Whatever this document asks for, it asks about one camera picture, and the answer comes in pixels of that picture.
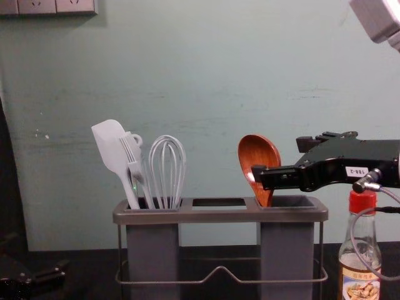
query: cable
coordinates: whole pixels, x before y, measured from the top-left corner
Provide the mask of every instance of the cable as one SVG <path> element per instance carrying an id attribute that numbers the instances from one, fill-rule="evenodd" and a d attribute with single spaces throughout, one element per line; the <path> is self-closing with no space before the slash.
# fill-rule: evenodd
<path id="1" fill-rule="evenodd" d="M 386 189 L 385 187 L 381 186 L 379 188 L 379 191 L 392 197 L 395 201 L 397 201 L 400 204 L 400 198 L 397 195 L 395 195 L 393 192 L 391 192 L 389 189 Z"/>
<path id="2" fill-rule="evenodd" d="M 384 189 L 383 187 L 381 188 L 381 191 L 384 192 L 385 194 L 388 194 L 394 200 L 399 202 L 398 197 L 396 195 L 394 195 L 391 191 L 388 191 L 387 189 Z M 398 280 L 400 280 L 400 276 L 394 276 L 394 277 L 385 276 L 385 275 L 382 275 L 381 273 L 377 272 L 374 268 L 372 268 L 372 266 L 370 266 L 368 264 L 368 262 L 365 261 L 364 258 L 361 256 L 361 253 L 359 252 L 359 250 L 357 248 L 356 239 L 354 238 L 354 228 L 356 227 L 356 222 L 364 214 L 368 214 L 373 211 L 381 211 L 383 213 L 400 213 L 400 207 L 391 207 L 391 206 L 372 207 L 372 208 L 367 208 L 367 209 L 359 212 L 358 214 L 356 214 L 356 217 L 352 220 L 352 223 L 350 225 L 350 238 L 351 238 L 352 246 L 354 248 L 354 251 L 356 252 L 358 259 L 362 262 L 362 264 L 365 265 L 365 267 L 368 270 L 370 270 L 372 273 L 374 273 L 378 278 L 385 280 L 385 281 L 398 281 Z"/>

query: whisk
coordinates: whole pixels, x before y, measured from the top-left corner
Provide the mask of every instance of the whisk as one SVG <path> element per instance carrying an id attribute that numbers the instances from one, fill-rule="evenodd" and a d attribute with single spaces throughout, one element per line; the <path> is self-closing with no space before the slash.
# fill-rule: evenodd
<path id="1" fill-rule="evenodd" d="M 149 153 L 149 172 L 159 208 L 178 208 L 186 172 L 186 153 L 178 139 L 164 135 L 154 141 Z"/>

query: robotic arm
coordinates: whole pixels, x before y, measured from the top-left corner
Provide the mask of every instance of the robotic arm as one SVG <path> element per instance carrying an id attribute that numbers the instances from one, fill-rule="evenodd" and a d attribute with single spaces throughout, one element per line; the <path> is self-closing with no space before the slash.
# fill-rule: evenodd
<path id="1" fill-rule="evenodd" d="M 296 139 L 305 155 L 292 166 L 253 166 L 264 189 L 315 191 L 334 183 L 349 183 L 357 193 L 381 186 L 400 188 L 400 140 L 360 140 L 355 131 L 324 132 L 313 139 Z"/>
<path id="2" fill-rule="evenodd" d="M 350 6 L 375 43 L 388 41 L 400 52 L 400 0 L 350 0 Z"/>

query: label sticker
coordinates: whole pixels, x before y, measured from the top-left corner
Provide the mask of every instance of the label sticker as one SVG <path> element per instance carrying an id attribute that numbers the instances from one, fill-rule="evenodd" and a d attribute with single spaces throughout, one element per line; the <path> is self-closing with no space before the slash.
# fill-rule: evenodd
<path id="1" fill-rule="evenodd" d="M 349 177 L 364 177 L 368 174 L 367 167 L 346 167 L 346 173 Z"/>
<path id="2" fill-rule="evenodd" d="M 342 267 L 342 295 L 341 300 L 368 299 L 378 300 L 381 283 L 374 273 L 367 271 L 353 271 Z"/>

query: utensil caddy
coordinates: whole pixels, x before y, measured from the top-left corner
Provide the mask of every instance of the utensil caddy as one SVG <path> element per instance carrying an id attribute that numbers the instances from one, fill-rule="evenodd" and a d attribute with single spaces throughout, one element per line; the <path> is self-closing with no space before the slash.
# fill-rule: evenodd
<path id="1" fill-rule="evenodd" d="M 204 206 L 218 208 L 203 210 Z M 304 195 L 274 196 L 271 207 L 261 207 L 253 197 L 184 198 L 175 211 L 131 210 L 128 202 L 122 201 L 113 212 L 120 253 L 116 281 L 121 284 L 121 292 L 123 286 L 130 286 L 131 300 L 180 300 L 181 286 L 203 284 L 216 273 L 225 272 L 238 284 L 257 284 L 260 300 L 311 300 L 315 283 L 319 283 L 322 299 L 322 282 L 328 278 L 323 268 L 323 222 L 327 219 L 327 207 L 315 197 Z M 180 278 L 178 224 L 248 222 L 259 224 L 257 239 L 261 254 L 257 278 L 242 280 L 223 265 L 195 281 Z M 314 223 L 319 223 L 316 278 L 313 278 Z M 126 263 L 121 257 L 121 226 L 126 227 L 129 281 L 121 276 Z"/>

